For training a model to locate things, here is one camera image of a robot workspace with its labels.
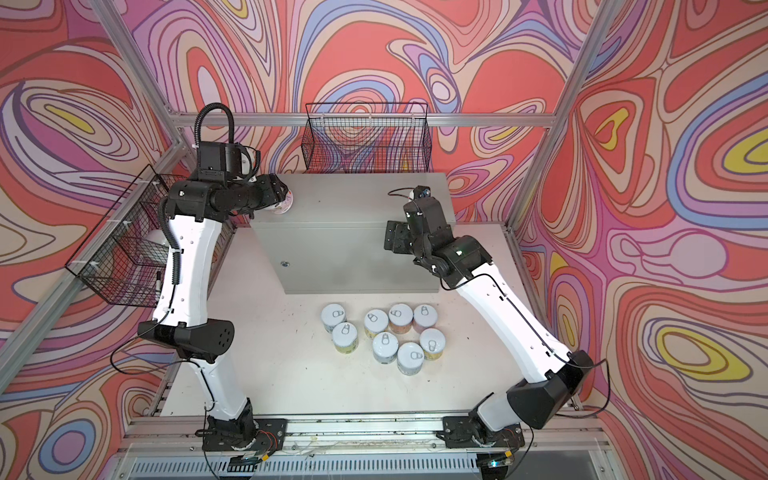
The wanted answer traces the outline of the teal label can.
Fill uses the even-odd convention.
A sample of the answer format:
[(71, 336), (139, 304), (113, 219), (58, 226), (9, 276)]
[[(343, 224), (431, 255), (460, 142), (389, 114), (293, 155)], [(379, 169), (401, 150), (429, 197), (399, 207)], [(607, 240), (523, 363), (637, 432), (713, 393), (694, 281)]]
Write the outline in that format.
[(320, 318), (325, 331), (331, 334), (337, 325), (347, 321), (346, 310), (339, 303), (330, 303), (322, 308)]

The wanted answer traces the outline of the pink label can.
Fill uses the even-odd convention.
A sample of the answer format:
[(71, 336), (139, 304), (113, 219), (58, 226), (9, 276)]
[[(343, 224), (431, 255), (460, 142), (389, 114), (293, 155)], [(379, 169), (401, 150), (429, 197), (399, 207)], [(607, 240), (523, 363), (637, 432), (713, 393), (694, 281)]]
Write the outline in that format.
[(288, 191), (285, 195), (285, 198), (277, 203), (276, 205), (273, 205), (268, 208), (269, 211), (271, 211), (273, 214), (276, 215), (283, 215), (287, 213), (294, 203), (294, 195), (291, 191)]

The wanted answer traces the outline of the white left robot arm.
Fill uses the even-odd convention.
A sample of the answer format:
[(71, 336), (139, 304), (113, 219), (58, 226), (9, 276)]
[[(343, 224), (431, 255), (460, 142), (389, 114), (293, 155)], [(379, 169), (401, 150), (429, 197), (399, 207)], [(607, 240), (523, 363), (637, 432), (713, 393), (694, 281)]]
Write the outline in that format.
[(262, 174), (227, 183), (179, 181), (158, 205), (169, 255), (157, 307), (151, 320), (139, 324), (137, 334), (175, 350), (194, 372), (207, 396), (205, 424), (197, 433), (206, 452), (248, 450), (258, 435), (251, 401), (228, 354), (235, 327), (208, 314), (215, 246), (231, 215), (275, 210), (289, 197), (288, 186), (277, 175)]

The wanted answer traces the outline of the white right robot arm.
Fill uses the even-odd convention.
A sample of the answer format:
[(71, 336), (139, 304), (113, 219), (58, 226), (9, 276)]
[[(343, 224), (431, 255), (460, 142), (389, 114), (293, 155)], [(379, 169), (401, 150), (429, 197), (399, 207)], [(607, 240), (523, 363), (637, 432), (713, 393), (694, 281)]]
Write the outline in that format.
[(542, 429), (577, 393), (597, 362), (557, 340), (504, 281), (491, 254), (474, 237), (454, 235), (441, 203), (427, 186), (397, 188), (405, 218), (390, 220), (384, 248), (410, 255), (458, 293), (492, 328), (516, 361), (523, 378), (502, 394), (491, 393), (467, 416), (469, 439), (488, 445), (508, 427)]

